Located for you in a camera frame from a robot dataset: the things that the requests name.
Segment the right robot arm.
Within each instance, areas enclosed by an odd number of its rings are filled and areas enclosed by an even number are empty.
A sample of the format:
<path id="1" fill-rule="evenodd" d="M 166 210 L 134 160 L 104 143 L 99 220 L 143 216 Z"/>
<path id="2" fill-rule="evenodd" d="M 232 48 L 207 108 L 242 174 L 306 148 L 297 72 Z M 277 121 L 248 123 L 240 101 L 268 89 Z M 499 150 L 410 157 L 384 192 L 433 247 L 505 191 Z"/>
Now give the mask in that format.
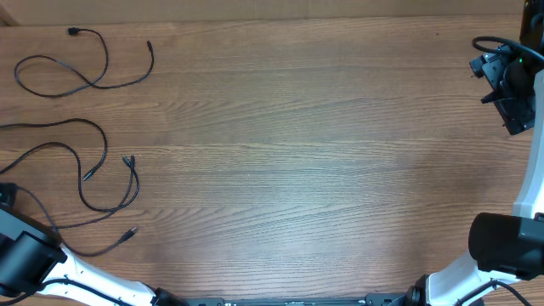
<path id="1" fill-rule="evenodd" d="M 471 44 L 479 51 L 472 73 L 490 85 L 481 103 L 496 111 L 507 135 L 529 133 L 526 163 L 502 184 L 508 198 L 501 207 L 474 214 L 458 258 L 381 305 L 482 305 L 496 290 L 526 305 L 515 286 L 543 276 L 543 3 L 523 3 L 517 39 L 478 36 Z"/>

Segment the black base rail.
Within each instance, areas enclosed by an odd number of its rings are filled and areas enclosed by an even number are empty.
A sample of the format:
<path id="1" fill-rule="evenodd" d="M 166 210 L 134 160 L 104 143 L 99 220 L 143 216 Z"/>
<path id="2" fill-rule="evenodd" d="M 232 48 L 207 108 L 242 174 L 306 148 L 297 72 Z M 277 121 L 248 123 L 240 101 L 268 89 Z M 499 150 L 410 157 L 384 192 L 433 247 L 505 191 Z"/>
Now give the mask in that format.
<path id="1" fill-rule="evenodd" d="M 184 298 L 189 306 L 398 306 L 404 293 L 368 293 L 364 297 L 300 297 L 224 300 L 219 297 Z"/>

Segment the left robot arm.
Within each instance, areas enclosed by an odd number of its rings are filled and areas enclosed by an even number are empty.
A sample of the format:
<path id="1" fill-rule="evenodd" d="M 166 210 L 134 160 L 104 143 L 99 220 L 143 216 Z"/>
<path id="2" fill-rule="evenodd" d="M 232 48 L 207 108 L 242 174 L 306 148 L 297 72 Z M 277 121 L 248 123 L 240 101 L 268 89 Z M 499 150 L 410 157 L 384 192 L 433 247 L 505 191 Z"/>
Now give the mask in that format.
<path id="1" fill-rule="evenodd" d="M 58 233 L 14 210 L 20 187 L 1 185 L 1 296 L 13 305 L 35 294 L 86 305 L 186 305 L 161 288 L 124 280 L 86 263 Z"/>

